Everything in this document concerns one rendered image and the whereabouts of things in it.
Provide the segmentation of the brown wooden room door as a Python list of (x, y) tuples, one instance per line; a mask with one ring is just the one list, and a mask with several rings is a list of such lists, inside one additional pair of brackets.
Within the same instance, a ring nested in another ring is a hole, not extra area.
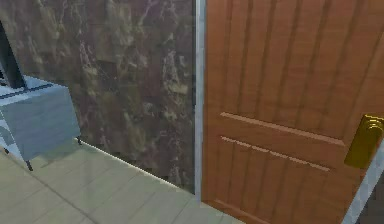
[(384, 172), (384, 0), (206, 0), (202, 199), (244, 224), (358, 224)]

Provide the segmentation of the black television set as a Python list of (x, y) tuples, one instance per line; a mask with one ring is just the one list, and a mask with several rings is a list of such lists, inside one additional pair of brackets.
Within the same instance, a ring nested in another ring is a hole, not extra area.
[(0, 21), (0, 72), (7, 85), (13, 89), (26, 88), (26, 82), (20, 72), (5, 29)]

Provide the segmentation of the pale blue cabinet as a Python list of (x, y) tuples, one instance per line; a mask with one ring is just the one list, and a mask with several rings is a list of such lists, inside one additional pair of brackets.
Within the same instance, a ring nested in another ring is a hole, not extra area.
[(26, 163), (74, 138), (81, 131), (66, 86), (26, 76), (27, 88), (0, 82), (0, 146)]

